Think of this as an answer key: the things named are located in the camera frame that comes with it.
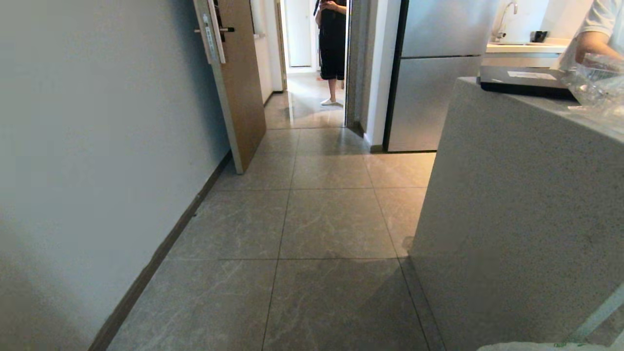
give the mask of person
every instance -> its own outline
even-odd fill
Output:
[[[336,81],[344,80],[344,45],[346,43],[347,0],[321,0],[316,12],[321,51],[321,78],[328,82],[329,99],[321,105],[339,104]]]
[[[559,69],[571,71],[586,54],[600,54],[624,60],[624,0],[594,0],[585,20],[562,55]]]

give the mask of white sleeve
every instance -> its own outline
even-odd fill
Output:
[[[617,0],[594,0],[578,33],[600,32],[611,37],[618,14]]]

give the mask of hand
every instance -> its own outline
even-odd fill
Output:
[[[322,2],[321,6],[320,6],[321,10],[332,10],[332,11],[337,11],[338,10],[338,4],[336,4],[334,1],[326,1],[326,2]]]

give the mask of stainless steel refrigerator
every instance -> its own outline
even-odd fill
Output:
[[[458,77],[477,76],[499,0],[403,0],[387,151],[437,150]]]

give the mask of black cup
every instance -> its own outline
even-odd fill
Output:
[[[531,42],[544,42],[548,36],[547,31],[531,32]]]

